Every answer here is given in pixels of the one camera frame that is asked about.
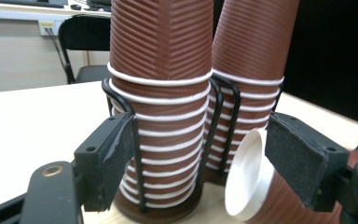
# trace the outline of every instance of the chair backrest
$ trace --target chair backrest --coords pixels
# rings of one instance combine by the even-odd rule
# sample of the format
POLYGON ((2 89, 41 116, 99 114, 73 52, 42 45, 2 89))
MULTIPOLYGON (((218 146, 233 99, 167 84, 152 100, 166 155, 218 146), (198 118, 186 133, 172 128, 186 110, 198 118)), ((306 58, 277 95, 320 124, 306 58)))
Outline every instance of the chair backrest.
POLYGON ((110 50, 110 17, 79 14, 66 19, 59 30, 68 83, 75 77, 67 50, 110 50))

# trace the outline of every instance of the white table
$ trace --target white table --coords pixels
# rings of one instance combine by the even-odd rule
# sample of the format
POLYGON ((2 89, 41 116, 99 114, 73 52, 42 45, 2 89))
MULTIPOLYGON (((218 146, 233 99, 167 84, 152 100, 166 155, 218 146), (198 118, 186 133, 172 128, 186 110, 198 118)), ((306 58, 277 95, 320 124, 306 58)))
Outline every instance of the white table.
MULTIPOLYGON (((283 94, 277 111, 302 119, 347 149, 358 144, 358 122, 283 94)), ((72 161, 76 148, 109 117, 100 82, 0 92, 0 203, 26 192, 38 167, 72 161)), ((86 223, 129 223, 115 207, 85 213, 86 223)), ((205 184, 183 223, 240 223, 226 214, 224 188, 205 184)))

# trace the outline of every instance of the stacked brown cups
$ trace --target stacked brown cups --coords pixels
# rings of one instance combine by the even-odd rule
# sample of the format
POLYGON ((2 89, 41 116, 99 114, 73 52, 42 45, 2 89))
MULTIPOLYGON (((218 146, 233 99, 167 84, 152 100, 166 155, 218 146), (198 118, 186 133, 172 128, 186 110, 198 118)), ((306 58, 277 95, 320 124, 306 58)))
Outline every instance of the stacked brown cups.
MULTIPOLYGON (((209 172, 223 168, 227 173, 243 137, 253 128, 267 127, 269 114, 281 91, 297 7, 298 0, 225 1, 213 40, 213 72, 239 89, 241 105, 234 134, 228 142, 234 99, 233 91, 221 84, 224 103, 207 162, 209 172), (227 162, 222 164, 227 145, 227 162)), ((204 139, 213 109, 214 93, 211 92, 204 139)))
MULTIPOLYGON (((196 179, 211 89, 213 2, 117 1, 112 4, 110 88, 139 124, 142 170, 131 161, 115 198, 139 222, 169 223, 200 199, 196 179), (138 172, 147 211, 140 212, 138 172)), ((122 108, 112 102, 113 113, 122 108)))

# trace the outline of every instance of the wall socket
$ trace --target wall socket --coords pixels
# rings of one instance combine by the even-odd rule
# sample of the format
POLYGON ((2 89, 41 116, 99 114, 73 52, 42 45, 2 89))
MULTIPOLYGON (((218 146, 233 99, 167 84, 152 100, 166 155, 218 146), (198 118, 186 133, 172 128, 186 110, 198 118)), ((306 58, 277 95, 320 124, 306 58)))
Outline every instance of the wall socket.
POLYGON ((39 21, 39 31, 41 35, 48 35, 47 29, 51 29, 53 35, 58 35, 62 21, 39 21))

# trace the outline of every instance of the chair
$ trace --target chair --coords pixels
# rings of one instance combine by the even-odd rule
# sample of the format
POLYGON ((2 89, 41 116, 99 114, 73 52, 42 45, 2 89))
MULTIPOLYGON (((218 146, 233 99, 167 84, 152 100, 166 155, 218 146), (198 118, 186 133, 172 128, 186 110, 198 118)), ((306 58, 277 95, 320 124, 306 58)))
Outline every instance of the chair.
POLYGON ((75 78, 68 57, 69 50, 110 50, 110 17, 75 15, 60 26, 59 40, 64 57, 64 70, 68 84, 100 81, 111 77, 106 64, 81 67, 75 78))

